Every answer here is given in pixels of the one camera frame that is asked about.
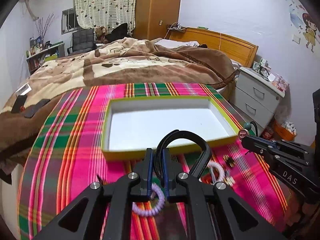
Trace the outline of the black smartphone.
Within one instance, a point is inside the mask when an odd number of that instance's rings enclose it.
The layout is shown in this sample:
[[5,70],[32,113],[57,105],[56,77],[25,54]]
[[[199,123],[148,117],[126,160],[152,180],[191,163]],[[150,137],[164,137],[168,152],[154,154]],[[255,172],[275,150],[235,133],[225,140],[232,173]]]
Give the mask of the black smartphone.
[[19,95],[11,109],[12,114],[21,113],[25,110],[24,104],[27,100],[27,94]]

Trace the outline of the white bookshelf desk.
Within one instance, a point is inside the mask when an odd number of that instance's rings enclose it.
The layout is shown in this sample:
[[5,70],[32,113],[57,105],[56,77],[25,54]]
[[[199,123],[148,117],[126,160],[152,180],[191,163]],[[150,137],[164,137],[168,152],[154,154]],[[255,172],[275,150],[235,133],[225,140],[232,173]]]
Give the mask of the white bookshelf desk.
[[30,75],[35,73],[45,62],[64,56],[65,43],[63,41],[55,43],[47,49],[38,51],[34,55],[30,55],[26,59]]

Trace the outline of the gold black brooch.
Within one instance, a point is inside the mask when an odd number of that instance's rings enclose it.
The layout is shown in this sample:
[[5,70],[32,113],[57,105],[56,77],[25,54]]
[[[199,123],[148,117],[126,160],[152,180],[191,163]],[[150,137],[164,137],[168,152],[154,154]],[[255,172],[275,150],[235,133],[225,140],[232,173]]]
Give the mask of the gold black brooch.
[[233,168],[235,166],[235,160],[229,155],[224,155],[223,161],[225,162],[225,165],[229,168]]

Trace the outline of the heart pattern curtain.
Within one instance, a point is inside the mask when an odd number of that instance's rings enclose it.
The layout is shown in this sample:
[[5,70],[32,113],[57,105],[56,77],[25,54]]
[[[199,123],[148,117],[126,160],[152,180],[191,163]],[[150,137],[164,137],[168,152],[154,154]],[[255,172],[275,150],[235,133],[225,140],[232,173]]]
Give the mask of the heart pattern curtain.
[[126,23],[127,32],[135,29],[136,0],[74,0],[75,15],[83,29],[105,27],[110,33]]

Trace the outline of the black office chair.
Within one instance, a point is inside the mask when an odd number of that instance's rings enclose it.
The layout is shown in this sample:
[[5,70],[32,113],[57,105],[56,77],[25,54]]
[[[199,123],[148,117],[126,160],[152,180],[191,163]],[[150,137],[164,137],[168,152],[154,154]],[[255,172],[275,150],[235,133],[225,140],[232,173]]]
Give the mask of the black office chair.
[[86,53],[95,50],[94,29],[81,29],[72,33],[72,46],[67,48],[68,55]]

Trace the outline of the black fitness band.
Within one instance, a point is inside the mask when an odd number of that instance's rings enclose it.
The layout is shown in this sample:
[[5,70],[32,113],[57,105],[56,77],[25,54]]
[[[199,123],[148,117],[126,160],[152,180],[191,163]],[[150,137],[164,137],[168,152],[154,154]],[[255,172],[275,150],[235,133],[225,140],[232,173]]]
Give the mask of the black fitness band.
[[153,168],[157,178],[160,180],[161,185],[163,185],[163,171],[162,171],[162,157],[163,157],[163,150],[168,148],[169,144],[178,139],[186,139],[193,144],[187,144],[184,146],[175,146],[172,147],[173,155],[181,155],[181,154],[189,154],[195,153],[197,151],[197,147],[201,149],[201,154],[199,155],[198,159],[193,164],[190,174],[197,179],[200,179],[203,171],[206,169],[207,164],[209,163],[212,151],[211,148],[204,139],[202,139],[199,135],[196,135],[193,132],[183,131],[183,130],[173,130],[168,133],[158,144],[154,159],[153,159]]

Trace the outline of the teddy bear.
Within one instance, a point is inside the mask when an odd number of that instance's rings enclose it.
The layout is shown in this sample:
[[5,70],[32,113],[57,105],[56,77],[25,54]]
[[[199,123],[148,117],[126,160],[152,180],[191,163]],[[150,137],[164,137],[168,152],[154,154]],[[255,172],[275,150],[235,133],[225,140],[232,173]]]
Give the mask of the teddy bear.
[[97,43],[107,44],[108,40],[106,38],[107,30],[105,27],[95,27],[95,40]]

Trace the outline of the white card box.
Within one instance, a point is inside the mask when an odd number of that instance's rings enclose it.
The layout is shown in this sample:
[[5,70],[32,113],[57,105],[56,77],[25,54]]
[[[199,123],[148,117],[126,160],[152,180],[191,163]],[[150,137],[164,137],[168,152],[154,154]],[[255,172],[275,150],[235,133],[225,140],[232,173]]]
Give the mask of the white card box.
[[15,92],[15,95],[18,96],[24,96],[27,95],[30,91],[32,90],[31,86],[29,85],[29,83],[25,83],[24,85],[22,85],[20,88],[18,88]]

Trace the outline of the white pillow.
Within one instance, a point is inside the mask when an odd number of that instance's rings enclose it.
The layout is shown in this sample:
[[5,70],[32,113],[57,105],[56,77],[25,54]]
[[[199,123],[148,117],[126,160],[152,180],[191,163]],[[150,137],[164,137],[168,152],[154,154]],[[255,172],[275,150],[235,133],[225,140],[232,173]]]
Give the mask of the white pillow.
[[165,48],[178,48],[178,47],[198,47],[200,44],[197,41],[188,41],[188,42],[181,42],[181,41],[174,41],[174,40],[167,40],[167,39],[161,39],[155,43],[155,45],[160,45]]

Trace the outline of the red knot charm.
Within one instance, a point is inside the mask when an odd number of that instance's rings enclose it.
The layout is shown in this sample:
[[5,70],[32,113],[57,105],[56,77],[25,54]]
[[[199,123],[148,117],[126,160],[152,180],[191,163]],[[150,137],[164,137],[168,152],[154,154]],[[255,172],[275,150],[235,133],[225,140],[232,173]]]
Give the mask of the red knot charm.
[[[200,179],[203,183],[214,185],[219,178],[219,171],[217,169],[209,170],[205,175],[203,175]],[[235,184],[235,180],[233,177],[225,177],[222,180],[225,184],[233,187]]]

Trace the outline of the yellow-green shallow box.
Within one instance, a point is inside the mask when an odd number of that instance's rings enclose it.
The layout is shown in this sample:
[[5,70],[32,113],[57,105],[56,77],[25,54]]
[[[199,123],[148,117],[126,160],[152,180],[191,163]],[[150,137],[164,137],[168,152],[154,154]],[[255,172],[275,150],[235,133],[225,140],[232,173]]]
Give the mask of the yellow-green shallow box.
[[113,99],[108,104],[101,151],[108,161],[144,158],[173,130],[189,131],[210,147],[232,144],[240,127],[208,96]]

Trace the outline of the brown patterned blanket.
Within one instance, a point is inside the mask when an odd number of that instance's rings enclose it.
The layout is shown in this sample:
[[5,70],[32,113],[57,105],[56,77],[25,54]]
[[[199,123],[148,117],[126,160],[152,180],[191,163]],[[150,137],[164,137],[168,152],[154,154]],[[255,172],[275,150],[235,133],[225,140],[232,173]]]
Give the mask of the brown patterned blanket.
[[84,54],[44,63],[27,80],[26,110],[48,103],[32,118],[12,113],[16,95],[1,110],[1,159],[25,154],[61,95],[81,87],[123,83],[204,83],[220,89],[232,83],[235,69],[219,50],[180,46],[166,48],[148,40],[124,38]]

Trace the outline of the dried branch vase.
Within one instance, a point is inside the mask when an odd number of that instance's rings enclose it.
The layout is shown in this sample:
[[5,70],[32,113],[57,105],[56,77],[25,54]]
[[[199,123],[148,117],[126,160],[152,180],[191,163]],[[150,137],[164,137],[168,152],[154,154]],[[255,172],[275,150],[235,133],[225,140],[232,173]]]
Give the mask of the dried branch vase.
[[46,20],[44,20],[43,18],[38,18],[35,21],[35,26],[36,26],[38,35],[41,38],[42,48],[44,48],[44,37],[54,20],[54,16],[55,16],[54,13],[52,13],[48,15]]

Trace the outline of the wooden wardrobe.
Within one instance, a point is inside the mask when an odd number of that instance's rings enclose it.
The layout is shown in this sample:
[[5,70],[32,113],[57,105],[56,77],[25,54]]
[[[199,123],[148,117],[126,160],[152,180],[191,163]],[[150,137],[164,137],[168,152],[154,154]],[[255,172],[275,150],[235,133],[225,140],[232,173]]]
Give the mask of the wooden wardrobe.
[[168,28],[178,23],[181,0],[136,0],[133,37],[168,38]]

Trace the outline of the wooden headboard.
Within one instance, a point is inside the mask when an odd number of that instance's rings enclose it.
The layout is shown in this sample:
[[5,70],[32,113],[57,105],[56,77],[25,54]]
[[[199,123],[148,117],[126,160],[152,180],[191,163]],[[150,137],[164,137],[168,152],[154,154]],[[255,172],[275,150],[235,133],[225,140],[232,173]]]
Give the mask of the wooden headboard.
[[179,42],[197,41],[206,44],[209,49],[220,50],[231,60],[251,68],[258,51],[258,46],[240,38],[215,31],[187,27],[183,31],[169,31],[169,39]]

